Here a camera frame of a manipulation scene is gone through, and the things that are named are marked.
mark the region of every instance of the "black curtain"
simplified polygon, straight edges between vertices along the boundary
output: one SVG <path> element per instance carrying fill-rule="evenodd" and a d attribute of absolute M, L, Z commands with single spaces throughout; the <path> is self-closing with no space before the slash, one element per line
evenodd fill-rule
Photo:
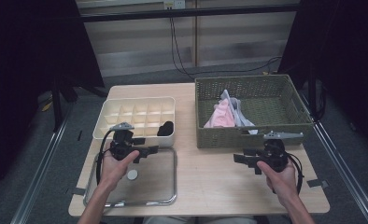
<path fill-rule="evenodd" d="M 51 90 L 54 77 L 104 86 L 84 25 L 48 22 L 77 16 L 74 0 L 0 1 L 0 179 L 20 153 L 38 95 Z"/>
<path fill-rule="evenodd" d="M 320 79 L 368 139 L 368 0 L 302 0 L 279 72 L 297 89 Z"/>

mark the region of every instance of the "black tape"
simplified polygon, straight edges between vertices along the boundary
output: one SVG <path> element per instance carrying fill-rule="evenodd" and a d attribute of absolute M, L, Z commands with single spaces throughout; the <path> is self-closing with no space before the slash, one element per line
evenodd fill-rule
<path fill-rule="evenodd" d="M 79 189 L 79 188 L 68 189 L 66 194 L 67 193 L 84 196 L 85 195 L 85 189 Z"/>
<path fill-rule="evenodd" d="M 325 189 L 325 188 L 330 186 L 330 184 L 329 184 L 329 182 L 327 182 L 327 180 L 314 179 L 314 180 L 308 180 L 306 182 L 307 182 L 309 188 L 314 188 L 314 187 L 321 186 L 323 189 Z"/>

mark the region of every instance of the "wall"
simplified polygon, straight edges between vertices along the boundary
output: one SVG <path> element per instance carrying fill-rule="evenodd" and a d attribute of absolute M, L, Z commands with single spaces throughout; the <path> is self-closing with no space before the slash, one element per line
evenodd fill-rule
<path fill-rule="evenodd" d="M 163 9 L 157 0 L 98 7 L 114 1 L 77 0 L 81 14 Z M 187 0 L 186 8 L 295 4 L 298 0 Z M 177 44 L 185 67 L 267 61 L 281 56 L 295 12 L 175 18 Z M 174 69 L 169 19 L 103 21 L 85 24 L 102 76 Z"/>

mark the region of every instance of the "handheld controller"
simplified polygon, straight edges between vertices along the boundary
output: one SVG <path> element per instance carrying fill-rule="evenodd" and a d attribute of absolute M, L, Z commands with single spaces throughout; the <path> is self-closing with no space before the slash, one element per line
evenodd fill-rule
<path fill-rule="evenodd" d="M 145 138 L 132 138 L 133 133 L 129 130 L 134 129 L 132 125 L 127 122 L 120 123 L 110 128 L 103 138 L 102 145 L 100 146 L 100 152 L 97 158 L 96 164 L 96 181 L 97 184 L 100 182 L 102 160 L 107 151 L 111 152 L 112 157 L 117 161 L 123 160 L 131 152 L 138 150 L 140 154 L 134 159 L 134 163 L 139 163 L 141 158 L 146 158 L 150 154 L 158 153 L 159 146 L 154 147 L 134 147 L 137 145 L 144 145 L 146 142 Z M 106 138 L 110 133 L 114 132 L 113 140 L 110 143 L 110 148 L 103 151 Z"/>
<path fill-rule="evenodd" d="M 244 148 L 244 155 L 234 154 L 234 162 L 243 163 L 248 168 L 254 168 L 255 174 L 260 175 L 261 169 L 257 166 L 257 161 L 264 161 L 276 172 L 282 172 L 290 157 L 289 153 L 286 152 L 282 139 L 303 137 L 302 133 L 274 133 L 270 132 L 263 138 L 264 150 L 254 148 Z"/>

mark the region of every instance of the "metal frame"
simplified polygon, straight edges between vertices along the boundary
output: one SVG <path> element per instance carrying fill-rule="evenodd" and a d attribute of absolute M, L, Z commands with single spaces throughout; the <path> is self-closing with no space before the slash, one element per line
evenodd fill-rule
<path fill-rule="evenodd" d="M 302 95 L 302 98 L 309 106 L 309 102 L 306 100 L 306 97 Z M 324 149 L 332 160 L 333 165 L 335 166 L 342 180 L 347 185 L 347 188 L 352 194 L 353 199 L 364 214 L 365 219 L 368 221 L 368 194 L 365 192 L 364 188 L 347 166 L 347 163 L 345 162 L 344 158 L 342 158 L 338 148 L 335 146 L 333 140 L 328 135 L 327 131 L 324 129 L 324 126 L 319 120 L 314 120 L 313 129 L 315 130 L 318 139 L 324 146 Z"/>
<path fill-rule="evenodd" d="M 160 201 L 144 201 L 144 202 L 116 202 L 116 203 L 106 203 L 105 208 L 117 208 L 117 207 L 124 207 L 124 206 L 162 206 L 162 205 L 169 205 L 172 204 L 176 198 L 177 198 L 177 154 L 176 151 L 172 147 L 165 147 L 160 148 L 160 151 L 171 151 L 173 153 L 173 195 L 170 199 L 160 200 Z M 91 174 L 88 180 L 87 187 L 85 188 L 85 194 L 83 196 L 83 203 L 86 206 L 87 205 L 87 197 L 89 196 L 89 193 L 91 192 L 91 185 L 94 181 L 96 172 L 96 161 L 97 161 L 98 155 L 95 156 L 93 161 L 93 166 L 91 170 Z"/>
<path fill-rule="evenodd" d="M 97 22 L 97 21 L 129 21 L 159 18 L 218 16 L 251 13 L 273 13 L 297 11 L 299 4 L 255 6 L 255 7 L 210 7 L 210 8 L 186 8 L 175 10 L 140 11 L 111 14 L 91 14 L 80 17 L 46 18 L 41 22 Z"/>
<path fill-rule="evenodd" d="M 11 224 L 16 223 L 26 223 L 28 217 L 30 216 L 30 212 L 35 204 L 35 199 L 38 196 L 39 191 L 41 190 L 41 186 L 44 182 L 45 176 L 47 175 L 47 171 L 50 167 L 50 163 L 53 159 L 53 155 L 59 143 L 62 139 L 64 134 L 64 130 L 67 124 L 67 121 L 70 117 L 72 108 L 74 103 L 70 103 L 68 105 L 67 111 L 64 116 L 64 120 L 62 125 L 60 125 L 59 129 L 56 133 L 53 134 L 52 138 L 50 139 L 50 144 L 48 145 L 47 150 L 45 151 L 44 157 L 42 158 L 41 162 L 38 165 L 38 168 L 35 172 L 35 176 L 28 187 L 26 194 L 21 199 L 21 204 L 19 205 L 18 209 L 15 212 L 14 217 L 11 220 Z"/>

